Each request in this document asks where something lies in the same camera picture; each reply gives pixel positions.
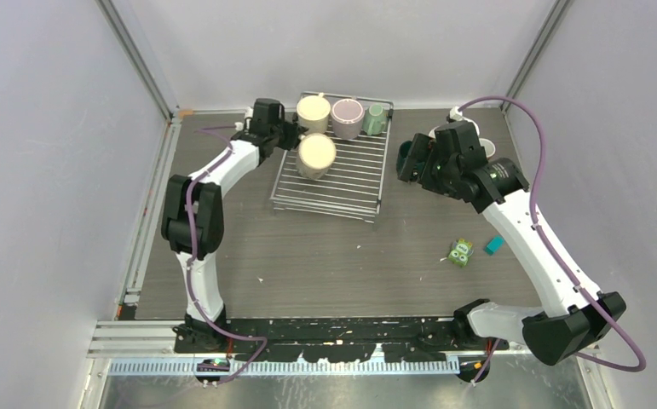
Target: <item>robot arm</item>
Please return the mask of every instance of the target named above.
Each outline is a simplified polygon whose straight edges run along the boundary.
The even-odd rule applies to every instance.
[[[504,237],[539,294],[541,307],[507,307],[477,300],[454,312],[457,337],[496,337],[525,344],[547,365],[601,339],[609,324],[581,296],[546,249],[529,216],[528,182],[509,159],[488,162],[473,122],[449,116],[435,139],[416,134],[399,175],[415,178],[424,189],[471,203]],[[539,223],[584,287],[617,320],[626,310],[621,296],[602,294],[568,254],[546,220]]]
[[[220,162],[193,190],[193,208],[195,203],[198,205],[195,211],[198,257],[192,265],[193,291],[212,321],[218,320],[224,311],[216,272],[216,251],[224,233],[222,198],[243,176],[268,158],[276,147],[295,148],[298,136],[305,131],[295,119],[285,121],[285,109],[280,102],[264,98],[256,100],[255,106],[247,110],[245,121],[238,123],[236,128],[238,132],[231,138],[230,147],[190,176],[172,176],[165,192],[161,234],[170,242],[170,248],[182,266],[183,276],[186,276],[187,262],[193,254],[185,210],[187,187]],[[189,301],[186,320],[203,320],[195,305]]]

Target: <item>mauve mug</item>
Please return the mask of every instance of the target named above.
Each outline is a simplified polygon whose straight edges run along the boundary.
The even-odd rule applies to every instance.
[[[364,115],[360,102],[351,98],[337,101],[331,109],[333,133],[341,139],[354,139],[360,133]]]

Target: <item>mug handle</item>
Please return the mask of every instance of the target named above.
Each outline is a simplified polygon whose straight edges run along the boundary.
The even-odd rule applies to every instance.
[[[386,117],[383,117],[380,120],[372,120],[368,124],[367,134],[368,135],[380,134],[385,129],[387,123],[388,123],[388,119]]]

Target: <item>toy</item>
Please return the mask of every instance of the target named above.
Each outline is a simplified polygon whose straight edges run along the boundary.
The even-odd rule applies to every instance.
[[[469,257],[474,254],[473,246],[470,241],[458,239],[451,245],[451,251],[449,251],[447,258],[459,267],[466,267],[466,264],[469,263]]]
[[[504,238],[496,236],[488,242],[487,246],[484,247],[484,251],[493,256],[493,253],[495,253],[502,245],[504,245]]]

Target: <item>metal floor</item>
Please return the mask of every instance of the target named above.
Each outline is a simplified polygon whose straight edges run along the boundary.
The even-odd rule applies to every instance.
[[[274,213],[268,198],[281,152],[243,178],[224,200],[225,238],[217,259],[228,317],[443,315],[477,298],[539,305],[508,246],[494,256],[481,249],[496,231],[469,204],[396,178],[398,146],[442,124],[446,115],[447,110],[395,112],[375,231],[369,223],[336,216]],[[516,160],[498,108],[470,109],[467,116],[496,144],[497,156]],[[170,173],[187,175],[224,148],[196,129],[240,119],[186,117]],[[466,268],[440,262],[459,238],[476,248]],[[180,319],[186,306],[180,266],[157,232],[136,317]]]

